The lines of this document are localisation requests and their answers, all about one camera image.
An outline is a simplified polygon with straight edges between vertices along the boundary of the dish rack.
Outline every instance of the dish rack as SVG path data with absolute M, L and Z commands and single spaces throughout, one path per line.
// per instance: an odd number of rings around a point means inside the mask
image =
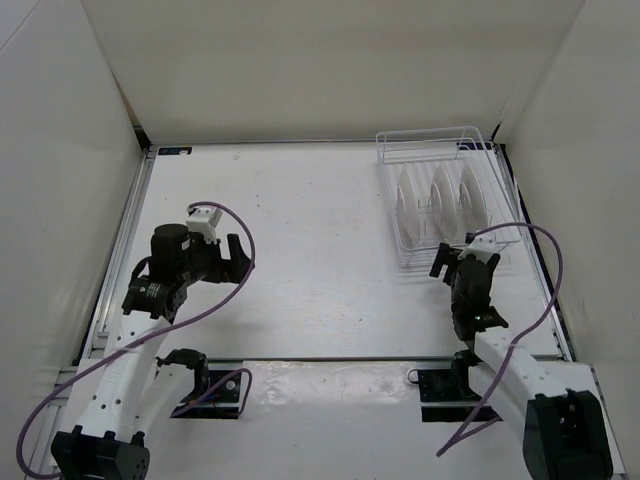
M 475 127 L 437 128 L 381 132 L 376 135 L 378 173 L 386 194 L 386 203 L 396 237 L 398 261 L 401 268 L 424 268 L 433 263 L 441 242 L 453 246 L 465 245 L 465 234 L 475 230 L 465 215 L 463 189 L 459 187 L 465 165 L 472 167 L 484 196 L 488 225 L 514 221 L 517 215 L 509 201 L 504 181 L 497 173 L 496 158 L 489 154 L 480 131 Z M 445 239 L 436 223 L 431 186 L 436 169 L 444 167 L 452 185 L 455 199 L 453 238 Z M 403 171 L 412 179 L 421 220 L 420 239 L 413 242 L 402 226 L 398 215 L 397 188 Z M 499 250 L 520 240 L 517 229 L 496 230 Z

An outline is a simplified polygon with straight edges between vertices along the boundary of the wall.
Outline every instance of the wall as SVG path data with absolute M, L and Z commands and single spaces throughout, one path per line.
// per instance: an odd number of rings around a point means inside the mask
M 507 134 L 583 0 L 83 0 L 154 142 Z
M 79 0 L 0 2 L 3 478 L 78 351 L 140 155 Z
M 531 218 L 564 246 L 560 303 L 640 478 L 640 3 L 589 0 L 508 141 Z M 545 256 L 555 271 L 553 252 Z

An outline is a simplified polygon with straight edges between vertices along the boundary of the white wire rack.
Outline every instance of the white wire rack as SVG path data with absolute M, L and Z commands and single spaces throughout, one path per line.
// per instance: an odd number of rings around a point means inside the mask
M 466 224 L 459 197 L 462 169 L 469 164 L 482 189 L 489 225 L 513 221 L 514 213 L 507 196 L 503 180 L 497 172 L 497 162 L 489 155 L 482 135 L 475 127 L 437 128 L 430 130 L 406 130 L 381 132 L 376 135 L 378 149 L 378 173 L 396 237 L 398 261 L 402 268 L 424 268 L 433 263 L 438 245 L 444 241 L 435 218 L 430 191 L 433 175 L 442 165 L 449 178 L 456 199 L 457 229 L 448 243 L 464 245 Z M 413 180 L 415 193 L 420 202 L 421 236 L 413 244 L 400 224 L 396 208 L 396 189 L 403 170 Z M 520 240 L 515 229 L 495 232 L 500 249 Z

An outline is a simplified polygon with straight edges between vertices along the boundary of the purple cable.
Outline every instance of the purple cable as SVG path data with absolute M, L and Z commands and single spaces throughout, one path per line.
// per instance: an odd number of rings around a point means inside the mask
M 171 416 L 172 417 L 179 417 L 183 413 L 186 413 L 189 410 L 191 410 L 192 408 L 197 407 L 209 395 L 211 395 L 213 392 L 215 392 L 217 389 L 219 389 L 222 385 L 224 385 L 228 380 L 231 380 L 233 377 L 235 377 L 239 373 L 246 373 L 247 376 L 249 377 L 249 382 L 247 383 L 247 388 L 244 391 L 244 397 L 242 397 L 242 404 L 240 405 L 240 409 L 238 410 L 238 413 L 236 414 L 238 416 L 242 415 L 242 412 L 244 412 L 244 407 L 247 404 L 247 399 L 249 398 L 249 390 L 251 390 L 251 384 L 253 383 L 253 374 L 251 373 L 251 370 L 249 370 L 248 368 L 244 368 L 244 367 L 238 368 L 237 370 L 234 370 L 233 372 L 227 373 L 224 377 L 222 377 L 220 380 L 218 380 L 212 386 L 207 388 L 207 391 L 204 392 L 202 395 L 200 395 L 198 398 L 196 398 L 193 402 L 189 403 L 188 405 L 185 405 L 180 410 L 178 410 L 176 412 L 173 412 L 173 415 L 171 415 Z
M 247 280 L 249 280 L 249 276 L 251 275 L 251 272 L 252 272 L 253 268 L 255 267 L 255 260 L 256 260 L 256 245 L 255 245 L 255 242 L 253 240 L 253 235 L 251 235 L 251 232 L 249 231 L 249 227 L 247 227 L 247 225 L 242 221 L 242 219 L 235 212 L 233 212 L 230 208 L 225 207 L 224 205 L 221 205 L 221 204 L 216 203 L 216 202 L 196 202 L 196 203 L 192 203 L 191 205 L 189 205 L 189 208 L 203 207 L 203 206 L 219 208 L 220 210 L 222 210 L 223 212 L 229 214 L 232 218 L 234 218 L 235 221 L 238 222 L 240 224 L 240 226 L 242 227 L 242 229 L 244 230 L 245 234 L 247 235 L 247 238 L 249 239 L 249 245 L 251 246 L 249 269 L 247 270 L 247 273 L 242 278 L 240 283 L 236 286 L 236 288 L 234 288 L 229 295 L 227 295 L 218 304 L 214 305 L 213 307 L 209 308 L 208 310 L 205 310 L 204 312 L 202 312 L 202 313 L 200 313 L 200 314 L 198 314 L 198 315 L 196 315 L 194 317 L 191 317 L 188 320 L 185 320 L 184 322 L 174 323 L 173 325 L 170 325 L 170 326 L 165 327 L 165 328 L 161 328 L 160 330 L 157 330 L 157 331 L 152 332 L 152 333 L 150 333 L 148 335 L 140 337 L 137 340 L 134 340 L 133 342 L 131 342 L 130 344 L 125 346 L 123 349 L 116 350 L 112 354 L 110 354 L 107 357 L 105 357 L 102 360 L 100 360 L 95 365 L 92 365 L 91 367 L 89 367 L 86 370 L 84 370 L 82 373 L 79 373 L 79 374 L 75 375 L 74 377 L 72 377 L 69 380 L 67 380 L 66 382 L 64 382 L 62 385 L 54 388 L 53 391 L 49 395 L 47 395 L 33 409 L 33 412 L 31 412 L 31 414 L 27 417 L 27 420 L 25 420 L 24 425 L 22 426 L 22 429 L 20 429 L 20 434 L 18 435 L 18 441 L 16 442 L 16 460 L 18 461 L 18 466 L 20 467 L 20 470 L 22 470 L 25 475 L 27 475 L 27 476 L 29 476 L 31 478 L 35 478 L 37 480 L 50 480 L 50 479 L 59 478 L 59 477 L 62 476 L 59 473 L 51 473 L 51 474 L 44 475 L 44 474 L 41 474 L 41 473 L 38 473 L 38 472 L 34 472 L 33 470 L 31 470 L 29 468 L 29 465 L 27 465 L 27 462 L 24 459 L 24 454 L 22 452 L 22 450 L 24 448 L 24 440 L 25 440 L 25 437 L 27 436 L 27 432 L 29 431 L 29 427 L 31 427 L 31 424 L 36 419 L 38 414 L 42 410 L 44 410 L 44 408 L 49 404 L 49 402 L 51 400 L 56 398 L 58 395 L 60 395 L 60 393 L 62 393 L 64 390 L 66 390 L 71 385 L 76 383 L 78 380 L 83 379 L 84 377 L 86 377 L 90 373 L 95 372 L 96 370 L 104 367 L 108 363 L 111 363 L 114 360 L 116 360 L 117 358 L 120 358 L 125 353 L 128 353 L 129 349 L 138 347 L 138 346 L 142 345 L 144 342 L 146 342 L 147 340 L 151 340 L 152 338 L 158 337 L 160 335 L 164 335 L 164 334 L 169 333 L 169 332 L 173 332 L 173 331 L 178 330 L 180 328 L 187 327 L 187 326 L 189 326 L 189 325 L 191 325 L 193 323 L 196 323 L 196 322 L 202 320 L 205 317 L 208 317 L 212 313 L 217 312 L 222 307 L 224 307 L 227 303 L 229 303 L 229 301 L 233 297 L 235 297 L 237 295 L 237 293 L 242 289 L 242 287 L 244 287 L 244 285 L 247 283 Z M 248 385 L 248 387 L 250 387 L 250 386 L 251 386 L 251 376 L 249 377 L 249 385 Z M 244 404 L 246 403 L 246 395 L 245 395 L 245 399 L 244 399 L 244 402 L 242 404 L 242 408 L 241 408 L 240 412 L 242 410 L 244 410 Z
M 494 390 L 496 389 L 496 387 L 500 383 L 500 380 L 502 380 L 502 377 L 504 376 L 504 373 L 507 371 L 507 367 L 509 366 L 509 361 L 511 360 L 511 357 L 513 356 L 513 350 L 514 350 L 514 348 L 516 348 L 517 343 L 520 340 L 522 340 L 526 335 L 529 335 L 536 328 L 538 328 L 540 325 L 542 325 L 542 323 L 544 322 L 545 318 L 547 318 L 547 315 L 549 314 L 549 312 L 551 311 L 551 309 L 555 305 L 556 300 L 558 298 L 558 290 L 560 289 L 560 285 L 562 284 L 562 275 L 564 273 L 564 263 L 563 263 L 563 259 L 562 259 L 562 251 L 560 250 L 560 244 L 558 243 L 558 241 L 551 234 L 551 232 L 549 232 L 547 229 L 542 228 L 542 227 L 540 227 L 538 225 L 535 225 L 533 223 L 526 223 L 526 222 L 501 223 L 501 224 L 498 224 L 498 225 L 493 225 L 491 227 L 485 228 L 484 230 L 479 230 L 475 234 L 476 235 L 483 235 L 485 233 L 492 232 L 492 231 L 498 230 L 500 228 L 507 228 L 507 227 L 531 228 L 533 230 L 537 230 L 540 233 L 543 233 L 549 240 L 551 240 L 551 243 L 553 243 L 553 246 L 556 249 L 556 254 L 558 256 L 558 279 L 556 280 L 556 284 L 554 285 L 553 292 L 551 293 L 551 298 L 549 299 L 549 303 L 547 304 L 547 306 L 545 307 L 544 311 L 542 312 L 542 315 L 540 315 L 540 318 L 538 318 L 538 320 L 536 320 L 530 327 L 528 327 L 527 329 L 523 330 L 518 335 L 513 337 L 513 341 L 511 342 L 511 345 L 509 346 L 509 349 L 507 350 L 507 353 L 506 353 L 506 355 L 504 357 L 504 360 L 502 361 L 502 365 L 500 365 L 500 368 L 496 372 L 496 376 L 493 379 L 493 382 L 491 382 L 491 385 L 489 385 L 489 388 L 487 388 L 487 391 L 484 393 L 484 395 L 482 396 L 480 401 L 476 404 L 476 406 L 471 411 L 469 416 L 464 420 L 464 422 L 462 422 L 462 425 L 460 425 L 460 427 L 455 431 L 455 433 L 451 436 L 451 438 L 449 438 L 449 440 L 446 441 L 446 443 L 442 446 L 442 448 L 440 448 L 440 450 L 438 450 L 436 452 L 436 457 L 441 457 L 442 455 L 444 455 L 447 452 L 447 450 L 449 450 L 451 447 L 453 447 L 457 443 L 460 443 L 465 438 L 469 438 L 471 435 L 475 435 L 476 433 L 484 430 L 485 428 L 487 428 L 487 427 L 489 427 L 489 426 L 491 426 L 491 425 L 493 425 L 494 423 L 497 422 L 498 419 L 494 418 L 494 419 L 489 420 L 488 422 L 486 422 L 486 423 L 484 423 L 484 424 L 482 424 L 482 425 L 480 425 L 478 427 L 475 427 L 473 430 L 465 433 L 465 430 L 467 429 L 467 427 L 469 427 L 469 424 L 476 418 L 476 416 L 480 412 L 480 409 L 487 403 L 487 401 L 489 400 L 489 397 L 491 397 L 491 395 L 493 394 Z

